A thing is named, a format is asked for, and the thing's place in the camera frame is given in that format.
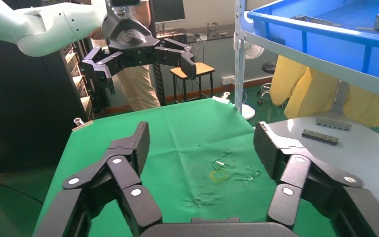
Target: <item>person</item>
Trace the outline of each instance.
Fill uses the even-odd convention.
[[[130,7],[130,13],[145,27],[151,24],[149,0],[140,0],[139,6]],[[92,31],[89,36],[100,39],[101,27]],[[122,90],[133,111],[160,107],[156,92],[152,86],[149,65],[125,68],[117,74]]]

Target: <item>wooden stool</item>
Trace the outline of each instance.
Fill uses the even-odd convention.
[[[171,69],[171,73],[172,73],[172,77],[173,77],[173,80],[174,80],[174,99],[175,99],[175,104],[176,103],[179,103],[177,101],[177,95],[176,95],[176,77],[178,77],[179,79],[181,79],[183,82],[182,82],[182,90],[183,90],[183,94],[184,94],[184,102],[186,101],[191,101],[191,100],[196,100],[196,99],[202,99],[202,97],[206,97],[206,98],[209,98],[207,95],[205,95],[204,93],[202,93],[201,91],[201,76],[204,76],[204,75],[207,75],[207,74],[210,74],[210,87],[211,87],[211,96],[213,96],[213,72],[214,72],[214,68],[208,66],[208,65],[205,65],[203,63],[196,63],[195,64],[196,67],[197,67],[197,77],[198,77],[198,86],[199,86],[199,97],[195,97],[195,98],[192,98],[192,99],[189,99],[187,100],[187,85],[186,85],[186,81],[188,80],[188,77],[187,75],[185,75],[185,73],[183,73],[181,71],[181,68],[172,68]]]

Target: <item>green cloth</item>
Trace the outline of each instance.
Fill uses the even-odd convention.
[[[198,100],[98,119],[72,132],[50,185],[38,223],[62,182],[101,158],[111,140],[149,122],[151,147],[142,173],[164,223],[191,218],[262,222],[275,191],[253,148],[252,126],[232,104]],[[336,236],[330,221],[302,200],[294,231],[302,237]],[[89,236],[130,237],[115,201],[92,221]]]

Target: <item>white robotic arm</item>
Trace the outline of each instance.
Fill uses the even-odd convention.
[[[0,40],[17,44],[26,55],[44,56],[86,37],[102,25],[106,13],[104,0],[19,10],[0,0]]]

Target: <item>stool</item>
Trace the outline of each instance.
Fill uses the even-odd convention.
[[[271,63],[264,63],[262,64],[262,71],[269,73],[269,74],[274,74],[275,73],[275,67],[277,66],[276,62],[271,62]],[[262,91],[261,98],[257,101],[257,103],[260,105],[262,104],[262,99],[265,96],[265,94],[271,94],[271,82],[270,83],[265,83],[261,85],[260,90]]]
[[[187,102],[187,101],[192,101],[192,100],[196,100],[196,99],[202,99],[203,96],[206,98],[209,98],[207,95],[205,95],[201,91],[201,76],[210,74],[211,96],[213,96],[213,72],[214,72],[214,68],[212,68],[208,65],[205,65],[203,63],[196,63],[195,66],[197,68],[196,76],[198,77],[199,96],[192,98],[192,99],[189,99],[189,100],[187,100],[187,85],[186,85],[186,81],[188,80],[187,75],[185,75],[185,73],[182,72],[181,68],[172,68],[171,69],[171,73],[172,73],[172,77],[173,77],[173,81],[174,81],[174,101],[175,101],[175,104],[179,103],[177,100],[177,95],[176,95],[176,86],[177,86],[176,85],[176,78],[179,78],[182,80],[182,90],[183,90],[184,102]]]

